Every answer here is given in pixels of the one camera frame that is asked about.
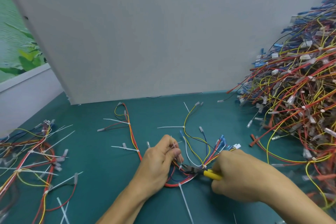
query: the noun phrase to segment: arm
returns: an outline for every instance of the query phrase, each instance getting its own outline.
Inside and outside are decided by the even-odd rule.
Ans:
[[[261,201],[287,224],[336,223],[285,175],[241,150],[221,152],[213,170],[223,176],[212,182],[217,194],[238,201]]]
[[[170,163],[178,156],[183,162],[177,141],[168,135],[146,150],[131,182],[96,224],[132,224],[147,199],[165,185]]]

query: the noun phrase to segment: pliers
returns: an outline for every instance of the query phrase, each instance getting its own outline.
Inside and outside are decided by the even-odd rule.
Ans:
[[[215,174],[211,169],[202,169],[198,167],[192,167],[186,164],[182,164],[182,166],[185,168],[186,171],[194,173],[194,174],[204,175],[206,177],[209,177],[210,179],[217,180],[217,181],[222,179],[220,175]]]

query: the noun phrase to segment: green work mat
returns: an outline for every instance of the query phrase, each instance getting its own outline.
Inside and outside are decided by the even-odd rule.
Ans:
[[[260,121],[255,120],[250,128],[246,127],[257,109],[250,104],[240,107],[235,95],[222,103],[217,103],[217,100],[228,96],[224,93],[199,93],[125,100],[134,137],[141,154],[144,155],[147,149],[147,141],[154,146],[164,134],[169,134],[177,141],[182,141],[183,138],[179,132],[181,128],[157,127],[183,126],[188,114],[183,102],[191,110],[199,101],[204,104],[198,106],[195,113],[188,118],[187,133],[202,138],[199,131],[199,126],[201,126],[210,145],[214,146],[223,134],[229,145],[240,143],[241,149],[246,153],[266,161],[264,151],[256,145],[253,148],[249,146],[251,133],[258,136],[264,133],[264,130],[259,131]],[[122,146],[122,143],[126,143],[127,147],[133,147],[128,128],[97,132],[97,129],[114,123],[110,120],[103,120],[103,118],[115,119],[114,109],[118,103],[119,101],[110,101],[71,106],[66,95],[62,93],[21,126],[31,129],[43,120],[52,119],[55,119],[57,128],[73,124],[48,139],[50,144],[54,144],[75,130],[72,135],[54,147],[56,155],[61,155],[65,149],[69,149],[69,158],[62,163],[61,172],[55,171],[59,176],[54,176],[52,181],[52,184],[56,185],[74,175],[75,172],[83,171],[78,176],[78,185],[69,202],[67,216],[70,223],[95,223],[129,183],[139,165],[139,157],[135,151],[111,147],[112,145]],[[123,114],[123,107],[118,107],[117,112]],[[262,139],[264,145],[267,144],[269,136]],[[195,152],[204,159],[205,144],[194,139],[189,139],[189,142]],[[185,163],[188,163],[184,142],[179,145]],[[294,138],[272,141],[269,149],[282,157],[302,160],[302,146]],[[198,163],[190,149],[188,153],[193,162]],[[43,158],[32,155],[25,165],[43,160]],[[279,163],[274,158],[270,160],[271,163]],[[288,173],[290,169],[282,167],[281,171]],[[291,178],[297,179],[296,183],[302,185],[303,181],[297,171],[294,170],[292,174],[294,177]],[[1,182],[5,182],[9,175],[10,171],[0,178]],[[41,184],[31,173],[22,173],[21,176],[27,182]],[[19,201],[10,210],[5,223],[31,223],[39,208],[43,188],[30,187],[19,181],[18,185]],[[281,219],[263,203],[236,202],[214,194],[210,185],[210,179],[198,176],[182,186],[195,224],[235,223],[233,214],[236,216],[237,224],[270,224]],[[51,191],[46,198],[47,209],[58,206],[57,197],[61,202],[65,202],[72,190],[72,186],[63,186]],[[62,216],[61,209],[47,212],[45,223],[60,223]],[[180,189],[178,187],[163,188],[151,197],[141,209],[135,223],[191,223]]]

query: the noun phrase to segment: green mural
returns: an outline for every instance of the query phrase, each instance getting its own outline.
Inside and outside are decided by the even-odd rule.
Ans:
[[[0,83],[47,62],[12,0],[0,0]]]

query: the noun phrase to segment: white window sill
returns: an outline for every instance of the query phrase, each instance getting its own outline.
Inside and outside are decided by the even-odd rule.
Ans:
[[[50,65],[47,63],[47,64],[44,64],[42,66],[39,66],[37,68],[34,68],[30,71],[27,71],[23,74],[20,74],[16,77],[13,77],[13,78],[10,78],[9,80],[5,81],[5,82],[2,82],[0,83],[0,92],[3,92],[33,76],[36,76],[37,74],[39,73],[42,73],[44,72],[45,70],[48,70],[50,69]]]

